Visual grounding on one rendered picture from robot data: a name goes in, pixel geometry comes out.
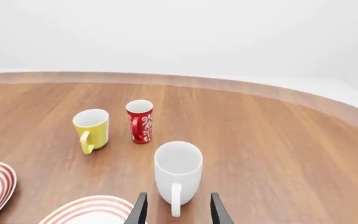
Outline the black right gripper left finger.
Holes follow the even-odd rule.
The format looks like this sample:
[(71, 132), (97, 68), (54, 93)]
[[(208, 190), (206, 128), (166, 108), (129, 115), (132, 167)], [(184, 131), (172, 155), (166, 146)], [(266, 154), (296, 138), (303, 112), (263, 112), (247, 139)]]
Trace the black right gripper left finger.
[(124, 224), (146, 224), (148, 210), (147, 193), (141, 192)]

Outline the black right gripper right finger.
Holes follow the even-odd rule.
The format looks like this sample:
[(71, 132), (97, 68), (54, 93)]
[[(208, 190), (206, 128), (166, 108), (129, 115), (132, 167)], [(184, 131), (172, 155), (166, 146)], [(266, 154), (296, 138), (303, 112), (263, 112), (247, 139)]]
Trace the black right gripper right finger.
[(234, 224), (216, 192), (211, 193), (210, 210), (213, 224)]

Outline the red patterned mug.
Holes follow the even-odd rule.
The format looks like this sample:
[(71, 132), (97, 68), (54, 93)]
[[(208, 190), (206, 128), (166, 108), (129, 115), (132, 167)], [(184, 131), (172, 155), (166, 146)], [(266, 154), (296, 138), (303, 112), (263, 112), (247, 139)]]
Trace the red patterned mug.
[(152, 112), (154, 105), (149, 100), (132, 100), (126, 105), (132, 141), (137, 144), (149, 143), (152, 139)]

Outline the yellow and white mug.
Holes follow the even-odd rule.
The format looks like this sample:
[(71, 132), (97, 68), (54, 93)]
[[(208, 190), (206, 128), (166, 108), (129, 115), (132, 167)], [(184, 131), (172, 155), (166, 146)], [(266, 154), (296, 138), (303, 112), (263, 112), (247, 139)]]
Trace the yellow and white mug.
[(109, 113), (101, 109), (84, 110), (73, 117), (84, 154), (101, 149), (109, 141)]

